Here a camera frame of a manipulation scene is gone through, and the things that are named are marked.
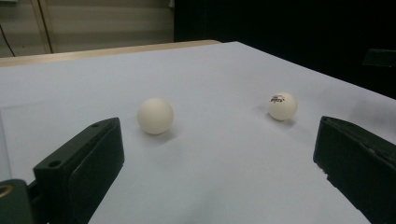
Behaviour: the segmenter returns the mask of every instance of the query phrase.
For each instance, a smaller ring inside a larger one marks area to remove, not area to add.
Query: cable
[[[12,56],[15,57],[14,50],[12,50],[11,46],[9,45],[9,43],[8,43],[8,41],[7,41],[7,38],[6,38],[6,35],[4,34],[3,27],[1,26],[1,23],[0,23],[0,31],[1,31],[1,34],[2,34],[2,36],[3,36],[3,38],[4,38],[4,41],[6,41],[6,44],[7,44],[7,47],[9,48],[9,51],[11,51]]]

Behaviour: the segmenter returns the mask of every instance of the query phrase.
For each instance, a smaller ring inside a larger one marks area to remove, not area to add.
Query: white tabletop
[[[287,91],[297,114],[268,115]],[[175,111],[161,135],[139,105]],[[233,42],[0,68],[0,180],[32,168],[96,121],[120,118],[125,164],[90,223],[369,223],[313,152],[321,116],[396,143],[396,101]]]

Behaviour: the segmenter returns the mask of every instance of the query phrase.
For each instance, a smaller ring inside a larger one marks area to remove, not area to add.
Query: white ball
[[[297,111],[297,99],[287,92],[278,92],[269,103],[269,113],[274,119],[286,120],[294,116]]]
[[[173,119],[172,106],[161,98],[148,99],[137,110],[137,122],[146,133],[166,132],[171,127]]]

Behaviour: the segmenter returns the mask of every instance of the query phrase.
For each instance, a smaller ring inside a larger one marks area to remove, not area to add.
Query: ping pong ball
[[[278,92],[271,98],[268,109],[274,119],[286,120],[294,116],[297,106],[297,100],[293,95]]]
[[[146,133],[160,134],[166,132],[171,127],[173,119],[172,106],[161,98],[148,99],[137,110],[137,122]]]

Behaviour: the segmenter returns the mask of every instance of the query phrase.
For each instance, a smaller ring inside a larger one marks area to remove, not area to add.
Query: dark background
[[[368,49],[396,49],[390,1],[176,0],[175,41],[201,39],[238,41],[396,99],[395,67],[363,65]]]

